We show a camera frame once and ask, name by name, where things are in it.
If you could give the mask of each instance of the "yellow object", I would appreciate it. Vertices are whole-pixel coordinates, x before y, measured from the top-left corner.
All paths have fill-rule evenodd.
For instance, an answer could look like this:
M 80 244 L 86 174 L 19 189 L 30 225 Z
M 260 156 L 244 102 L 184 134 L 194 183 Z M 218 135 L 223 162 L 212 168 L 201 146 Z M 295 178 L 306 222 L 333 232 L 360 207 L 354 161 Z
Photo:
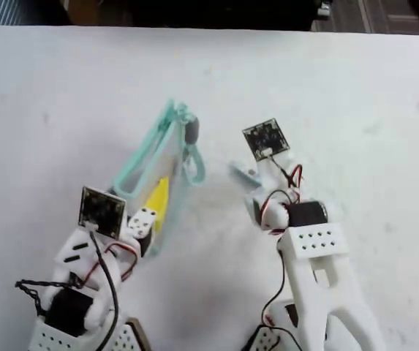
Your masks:
M 159 184 L 154 188 L 145 206 L 157 212 L 156 231 L 160 232 L 165 220 L 168 204 L 168 177 L 160 178 Z

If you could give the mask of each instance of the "red wire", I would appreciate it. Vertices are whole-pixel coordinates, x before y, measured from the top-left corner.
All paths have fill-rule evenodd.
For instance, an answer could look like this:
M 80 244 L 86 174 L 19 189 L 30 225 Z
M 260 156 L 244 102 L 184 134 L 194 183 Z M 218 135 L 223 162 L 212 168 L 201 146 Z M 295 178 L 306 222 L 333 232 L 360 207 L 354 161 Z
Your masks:
M 129 275 L 131 274 L 131 272 L 132 272 L 132 270 L 133 270 L 133 268 L 135 267 L 135 265 L 136 265 L 136 262 L 137 262 L 137 252 L 131 247 L 131 246 L 129 246 L 129 245 L 125 245 L 125 244 L 122 244 L 122 243 L 117 243 L 117 242 L 114 242 L 114 243 L 112 243 L 112 244 L 110 244 L 109 246 L 107 246 L 107 248 L 105 249 L 105 251 L 104 251 L 104 253 L 106 254 L 107 252 L 109 252 L 110 251 L 110 249 L 111 249 L 111 247 L 112 246 L 119 246 L 119 247 L 121 247 L 122 249 L 124 249 L 124 250 L 127 250 L 128 252 L 131 252 L 131 253 L 133 253 L 135 256 L 136 256 L 136 260 L 134 261 L 134 263 L 131 265 L 131 267 L 130 268 L 128 268 L 122 275 L 121 275 L 121 281 L 122 282 L 124 282 L 128 277 L 129 277 Z M 92 275 L 92 272 L 94 272 L 95 271 L 95 269 L 97 268 L 97 266 L 99 265 L 99 261 L 97 261 L 97 262 L 95 262 L 95 264 L 92 266 L 92 269 L 86 274 L 86 277 L 85 277 L 85 279 L 84 279 L 84 284 L 89 280 L 89 278 L 91 277 L 91 275 Z
M 303 166 L 300 165 L 300 164 L 299 165 L 296 165 L 294 167 L 294 169 L 292 170 L 292 173 L 290 174 L 290 177 L 293 179 L 294 176 L 295 176 L 295 174 L 297 173 L 297 171 L 299 171 L 299 172 L 298 172 L 298 182 L 296 184 L 296 187 L 297 188 L 300 188 L 300 182 L 301 182 L 301 179 L 302 179 Z

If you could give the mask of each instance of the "white 3d-printed part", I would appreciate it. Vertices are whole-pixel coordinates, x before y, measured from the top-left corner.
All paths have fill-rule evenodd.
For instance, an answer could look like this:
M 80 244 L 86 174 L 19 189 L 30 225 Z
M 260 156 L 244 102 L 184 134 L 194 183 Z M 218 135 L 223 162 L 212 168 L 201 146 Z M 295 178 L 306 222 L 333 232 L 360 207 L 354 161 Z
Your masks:
M 111 351 L 141 351 L 130 325 L 123 324 L 120 334 L 112 343 Z
M 35 322 L 34 333 L 28 351 L 91 351 L 102 342 L 108 332 L 109 324 L 93 333 L 74 337 L 46 325 L 41 318 Z M 104 351 L 141 351 L 136 336 L 128 324 L 122 324 L 113 333 Z
M 287 234 L 298 259 L 345 254 L 349 251 L 339 223 L 290 227 Z
M 278 337 L 277 331 L 273 331 L 270 328 L 261 328 L 253 341 L 252 347 L 250 347 L 250 351 L 283 350 L 280 342 L 271 349 L 277 342 Z
M 154 225 L 156 218 L 156 211 L 151 208 L 142 207 L 133 217 L 129 219 L 125 235 L 131 235 L 136 239 L 145 238 Z

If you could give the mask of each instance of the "white surface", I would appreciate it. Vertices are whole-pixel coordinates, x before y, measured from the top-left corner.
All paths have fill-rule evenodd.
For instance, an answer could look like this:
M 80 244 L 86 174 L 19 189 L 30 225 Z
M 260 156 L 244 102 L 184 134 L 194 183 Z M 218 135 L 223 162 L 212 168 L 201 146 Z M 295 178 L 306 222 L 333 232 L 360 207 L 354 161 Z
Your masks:
M 121 294 L 154 349 L 239 350 L 279 287 L 227 166 L 275 117 L 344 209 L 389 350 L 419 350 L 419 37 L 94 28 L 0 28 L 0 350 L 34 325 L 15 280 L 50 276 L 82 186 L 110 184 L 169 97 L 200 118 L 208 180 Z

